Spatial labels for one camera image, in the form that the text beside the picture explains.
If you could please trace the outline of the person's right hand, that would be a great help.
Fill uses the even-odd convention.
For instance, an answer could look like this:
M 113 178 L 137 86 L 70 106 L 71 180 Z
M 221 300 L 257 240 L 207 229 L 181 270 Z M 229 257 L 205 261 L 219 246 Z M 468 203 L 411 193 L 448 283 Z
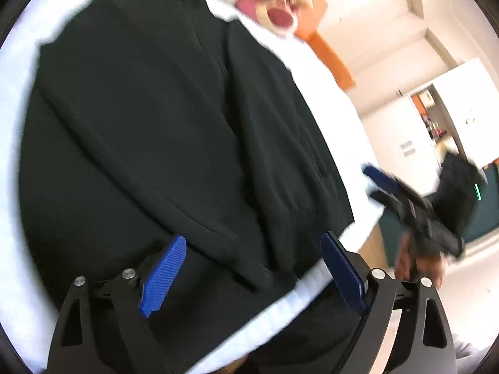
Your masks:
M 413 257 L 410 253 L 412 237 L 404 232 L 401 236 L 398 255 L 394 264 L 394 274 L 397 280 L 410 281 L 413 268 L 424 277 L 430 279 L 437 290 L 442 287 L 448 261 L 443 254 Z

